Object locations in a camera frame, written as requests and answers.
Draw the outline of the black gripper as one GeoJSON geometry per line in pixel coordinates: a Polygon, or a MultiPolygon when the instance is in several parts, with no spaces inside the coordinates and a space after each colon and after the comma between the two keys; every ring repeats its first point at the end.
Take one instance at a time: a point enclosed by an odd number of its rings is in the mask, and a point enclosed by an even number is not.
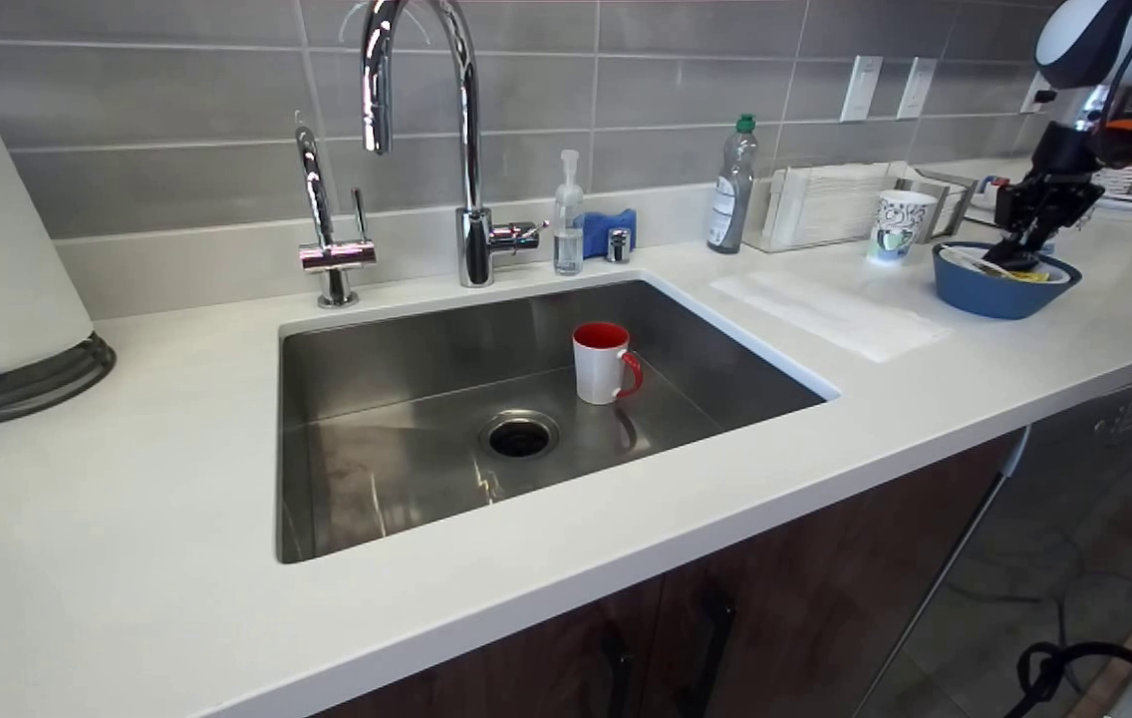
{"type": "Polygon", "coordinates": [[[1092,129],[1048,125],[1027,175],[996,191],[992,222],[1004,238],[986,258],[1004,270],[1027,270],[1039,248],[1105,195],[1095,167],[1092,129]]]}

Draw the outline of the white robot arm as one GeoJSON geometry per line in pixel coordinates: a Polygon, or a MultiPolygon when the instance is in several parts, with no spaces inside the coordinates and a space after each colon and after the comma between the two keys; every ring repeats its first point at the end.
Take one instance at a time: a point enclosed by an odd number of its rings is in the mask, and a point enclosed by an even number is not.
{"type": "Polygon", "coordinates": [[[986,258],[1004,270],[1027,270],[1105,195],[1099,167],[1132,167],[1132,0],[1063,0],[1038,41],[1038,70],[1074,105],[1044,129],[1027,175],[996,191],[1004,238],[986,258]]]}

